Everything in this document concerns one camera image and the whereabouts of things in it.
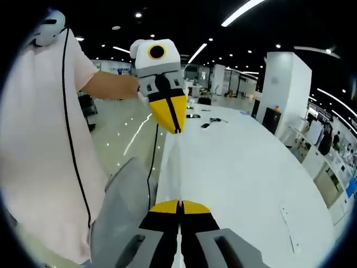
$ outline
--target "ceiling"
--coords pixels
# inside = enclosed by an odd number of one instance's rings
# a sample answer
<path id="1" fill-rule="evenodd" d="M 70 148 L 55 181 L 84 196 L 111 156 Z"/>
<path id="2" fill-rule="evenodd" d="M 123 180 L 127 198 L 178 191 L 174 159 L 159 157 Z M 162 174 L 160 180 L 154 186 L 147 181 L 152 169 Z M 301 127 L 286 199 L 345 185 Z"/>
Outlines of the ceiling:
<path id="1" fill-rule="evenodd" d="M 150 39 L 150 35 L 155 34 L 155 39 L 168 38 L 176 44 L 179 53 L 186 55 L 182 56 L 182 62 L 187 62 L 203 43 L 207 43 L 193 64 L 214 66 L 219 63 L 231 68 L 237 66 L 235 69 L 241 71 L 262 71 L 260 66 L 264 66 L 267 52 L 278 50 L 276 44 L 281 44 L 281 51 L 294 51 L 312 69 L 311 94 L 318 100 L 318 105 L 322 103 L 327 111 L 334 109 L 345 119 L 353 119 L 354 116 L 341 104 L 316 90 L 321 88 L 329 92 L 357 112 L 351 86 L 351 78 L 357 73 L 353 42 L 356 32 L 353 8 L 347 6 L 348 2 L 266 0 L 228 27 L 222 27 L 222 22 L 245 2 L 120 1 L 85 8 L 80 5 L 54 7 L 65 14 L 67 26 L 74 34 L 84 38 L 81 46 L 90 59 L 110 60 L 114 57 L 114 60 L 129 62 L 129 54 L 112 47 L 129 50 L 135 40 Z M 136 12 L 143 16 L 135 18 Z M 120 26 L 120 30 L 113 31 L 113 26 Z M 294 46 L 331 49 L 341 59 L 294 50 Z"/>

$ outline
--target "white counter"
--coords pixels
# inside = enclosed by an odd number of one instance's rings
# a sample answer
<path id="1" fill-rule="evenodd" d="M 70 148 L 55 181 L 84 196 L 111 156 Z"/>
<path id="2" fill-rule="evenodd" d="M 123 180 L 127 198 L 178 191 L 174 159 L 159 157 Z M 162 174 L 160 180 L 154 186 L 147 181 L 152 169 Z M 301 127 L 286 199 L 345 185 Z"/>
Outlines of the white counter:
<path id="1" fill-rule="evenodd" d="M 334 228 L 307 171 L 252 117 L 199 107 L 211 111 L 187 119 L 183 134 L 166 136 L 156 202 L 181 198 L 204 204 L 220 228 L 259 249 L 271 268 L 317 267 L 334 245 Z M 202 129 L 209 117 L 229 124 Z M 288 217 L 282 217 L 282 208 Z M 173 267 L 184 267 L 180 263 L 176 254 Z"/>

